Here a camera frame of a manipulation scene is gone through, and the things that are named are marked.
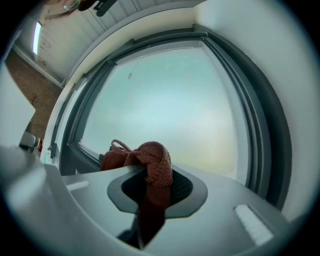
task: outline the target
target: white wall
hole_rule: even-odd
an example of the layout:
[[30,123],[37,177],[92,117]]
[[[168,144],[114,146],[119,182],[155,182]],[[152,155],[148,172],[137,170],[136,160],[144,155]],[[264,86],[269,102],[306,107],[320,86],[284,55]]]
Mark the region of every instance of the white wall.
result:
[[17,147],[35,108],[29,103],[10,75],[0,64],[0,146]]
[[277,93],[292,142],[292,175],[282,213],[306,212],[320,177],[319,65],[304,33],[271,0],[207,0],[196,23],[225,37],[263,71]]

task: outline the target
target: frosted window glass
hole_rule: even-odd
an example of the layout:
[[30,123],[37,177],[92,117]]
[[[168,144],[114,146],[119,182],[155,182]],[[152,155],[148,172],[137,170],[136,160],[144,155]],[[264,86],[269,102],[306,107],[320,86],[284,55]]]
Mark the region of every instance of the frosted window glass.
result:
[[202,48],[146,55],[112,71],[81,143],[99,154],[113,139],[162,143],[173,163],[234,175],[235,136],[224,85]]

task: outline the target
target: wall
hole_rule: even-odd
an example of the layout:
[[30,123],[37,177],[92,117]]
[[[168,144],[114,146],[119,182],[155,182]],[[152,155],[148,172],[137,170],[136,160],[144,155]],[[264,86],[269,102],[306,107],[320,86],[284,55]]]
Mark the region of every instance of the wall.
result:
[[270,0],[207,0],[196,23],[225,37],[263,71],[277,93],[292,142],[292,175],[282,213],[310,207],[320,178],[319,63],[299,24]]
[[44,138],[51,112],[61,92],[60,88],[50,84],[14,51],[9,53],[5,63],[13,80],[35,108],[31,119],[31,133]]

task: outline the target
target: ceiling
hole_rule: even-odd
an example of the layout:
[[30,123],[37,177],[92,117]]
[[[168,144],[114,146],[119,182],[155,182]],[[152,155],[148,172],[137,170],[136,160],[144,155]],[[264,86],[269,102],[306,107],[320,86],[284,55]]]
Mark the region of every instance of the ceiling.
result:
[[[187,0],[194,5],[203,0]],[[104,32],[125,18],[158,5],[176,2],[175,7],[183,0],[118,0],[102,16],[96,16],[93,5],[86,11],[75,11],[69,16],[45,19],[49,7],[35,10],[23,22],[22,31],[16,45],[23,49],[25,55],[32,59],[42,70],[63,84],[82,54]],[[36,22],[42,23],[38,55],[33,54],[33,36]]]

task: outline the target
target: red towel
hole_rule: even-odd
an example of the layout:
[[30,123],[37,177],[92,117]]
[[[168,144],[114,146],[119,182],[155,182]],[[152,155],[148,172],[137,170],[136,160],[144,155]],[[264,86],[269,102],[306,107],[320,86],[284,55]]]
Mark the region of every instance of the red towel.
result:
[[111,142],[112,151],[104,155],[101,171],[134,164],[147,167],[146,195],[139,207],[139,228],[143,246],[147,245],[165,223],[165,210],[170,206],[170,186],[173,183],[171,159],[166,148],[155,141],[131,150],[121,141]]

